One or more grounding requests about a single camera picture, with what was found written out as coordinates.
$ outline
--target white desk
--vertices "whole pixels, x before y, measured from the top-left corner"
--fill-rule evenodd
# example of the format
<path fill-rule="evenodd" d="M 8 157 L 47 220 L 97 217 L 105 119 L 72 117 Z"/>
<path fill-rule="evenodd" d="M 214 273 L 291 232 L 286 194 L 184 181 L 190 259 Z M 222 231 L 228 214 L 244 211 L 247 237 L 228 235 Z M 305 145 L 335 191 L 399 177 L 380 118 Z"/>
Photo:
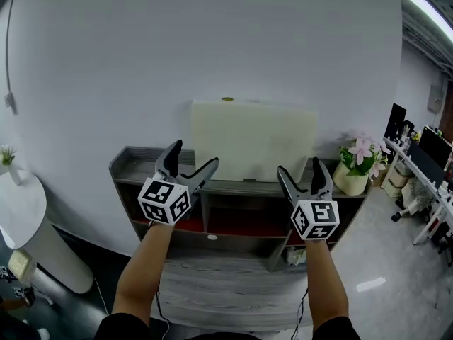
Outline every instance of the white desk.
<path fill-rule="evenodd" d="M 93 284 L 91 269 L 67 246 L 45 218 L 47 199 L 36 176 L 18 171 L 17 186 L 9 173 L 0 176 L 0 232 L 11 249 L 24 248 L 42 267 L 75 293 Z"/>
<path fill-rule="evenodd" d="M 390 146 L 390 148 L 395 150 L 395 158 L 390 165 L 389 172 L 385 176 L 384 181 L 382 181 L 381 188 L 385 187 L 385 185 L 387 184 L 387 181 L 389 181 L 391 173 L 395 169 L 396 162 L 398 161 L 399 158 L 401 158 L 404 161 L 404 163 L 408 166 L 408 168 L 410 170 L 412 170 L 412 172 L 415 174 L 415 176 L 417 176 L 418 180 L 420 180 L 420 182 L 426 188 L 428 188 L 428 190 L 430 190 L 431 193 L 434 195 L 434 197 L 436 199 L 438 199 L 440 202 L 439 208 L 434 212 L 434 214 L 430 218 L 430 221 L 426 224 L 426 226 L 422 229 L 420 234 L 413 240 L 412 243 L 417 244 L 428 233 L 428 230 L 430 229 L 430 227 L 432 226 L 432 224 L 434 223 L 436 218 L 438 218 L 440 221 L 440 218 L 443 214 L 442 211 L 445 212 L 445 220 L 448 222 L 448 225 L 450 226 L 450 228 L 453 229 L 453 207 L 452 207 L 451 203 L 448 203 L 447 199 L 442 197 L 439 194 L 439 192 L 437 191 L 436 187 L 432 184 L 430 179 L 428 179 L 426 177 L 426 175 L 418 168 L 417 165 L 415 165 L 412 162 L 411 159 L 409 159 L 409 157 L 403 152 L 403 150 L 395 142 L 392 142 L 386 138 L 384 140 Z"/>

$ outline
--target ceiling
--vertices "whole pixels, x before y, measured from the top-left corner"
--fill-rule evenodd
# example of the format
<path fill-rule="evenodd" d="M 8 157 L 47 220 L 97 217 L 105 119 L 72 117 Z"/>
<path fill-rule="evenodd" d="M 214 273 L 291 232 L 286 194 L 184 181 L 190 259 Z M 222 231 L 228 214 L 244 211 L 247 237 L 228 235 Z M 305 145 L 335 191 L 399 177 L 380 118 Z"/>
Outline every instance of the ceiling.
<path fill-rule="evenodd" d="M 453 0 L 428 0 L 453 27 Z M 453 42 L 409 0 L 401 0 L 403 39 L 453 81 Z"/>

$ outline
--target concrete floor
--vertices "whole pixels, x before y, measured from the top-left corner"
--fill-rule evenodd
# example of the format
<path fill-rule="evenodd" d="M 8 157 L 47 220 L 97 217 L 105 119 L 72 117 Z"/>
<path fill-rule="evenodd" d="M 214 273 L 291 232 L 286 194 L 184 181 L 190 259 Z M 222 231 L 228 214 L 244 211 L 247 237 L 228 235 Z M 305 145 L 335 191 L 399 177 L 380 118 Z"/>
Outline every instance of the concrete floor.
<path fill-rule="evenodd" d="M 350 317 L 362 339 L 441 339 L 453 320 L 453 267 L 437 255 L 430 242 L 412 245 L 423 226 L 419 218 L 403 218 L 397 223 L 390 216 L 398 208 L 382 190 L 374 189 L 361 212 L 333 251 L 333 258 L 345 284 Z M 74 251 L 93 269 L 108 310 L 113 306 L 115 286 L 128 258 L 86 243 L 67 239 Z M 8 263 L 11 251 L 0 240 L 0 264 Z M 382 284 L 361 290 L 363 283 L 382 279 Z M 43 274 L 40 287 L 56 302 L 49 306 L 38 299 L 30 309 L 13 313 L 28 319 L 34 327 L 46 327 L 53 339 L 93 337 L 105 311 L 96 286 L 85 295 L 75 295 Z M 0 282 L 0 295 L 12 298 L 17 283 Z M 311 338 L 309 309 L 298 339 Z M 164 324 L 153 321 L 152 338 L 160 338 Z M 173 325 L 167 339 L 182 340 L 206 331 Z M 255 333 L 265 340 L 288 339 L 289 329 Z"/>

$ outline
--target whiteboard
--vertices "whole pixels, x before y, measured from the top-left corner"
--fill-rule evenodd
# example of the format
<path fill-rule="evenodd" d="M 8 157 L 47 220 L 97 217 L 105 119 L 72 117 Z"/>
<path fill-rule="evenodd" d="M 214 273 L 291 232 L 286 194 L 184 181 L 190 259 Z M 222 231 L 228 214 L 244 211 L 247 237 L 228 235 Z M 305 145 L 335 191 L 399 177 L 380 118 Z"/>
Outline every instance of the whiteboard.
<path fill-rule="evenodd" d="M 218 157 L 216 180 L 277 181 L 284 166 L 296 182 L 312 156 L 317 114 L 299 106 L 251 101 L 193 101 L 197 169 Z"/>

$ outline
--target shelf unit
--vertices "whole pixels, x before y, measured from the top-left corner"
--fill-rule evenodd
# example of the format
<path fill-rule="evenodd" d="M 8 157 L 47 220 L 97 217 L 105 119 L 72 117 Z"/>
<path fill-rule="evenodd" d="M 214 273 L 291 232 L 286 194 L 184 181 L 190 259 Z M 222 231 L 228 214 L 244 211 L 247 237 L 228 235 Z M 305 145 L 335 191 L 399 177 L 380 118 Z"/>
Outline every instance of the shelf unit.
<path fill-rule="evenodd" d="M 145 180 L 154 175 L 155 161 L 163 150 L 125 147 L 110 163 L 113 183 L 140 239 L 146 234 L 149 221 L 143 215 L 137 197 Z M 322 161 L 330 172 L 338 164 L 337 160 Z M 179 163 L 179 172 L 194 172 L 194 152 L 182 150 Z M 312 177 L 312 161 L 308 159 L 298 187 L 309 189 Z M 328 240 L 329 248 L 341 239 L 370 188 L 369 182 L 362 195 L 351 198 L 334 186 L 332 196 L 338 203 L 340 225 Z M 266 260 L 269 271 L 282 267 L 281 257 L 286 247 L 304 247 L 304 241 L 292 229 L 289 219 L 292 207 L 284 198 L 279 183 L 211 180 L 198 196 L 200 199 L 192 211 L 176 223 L 171 246 L 253 252 L 257 258 Z M 217 240 L 209 240 L 209 234 L 215 235 Z"/>

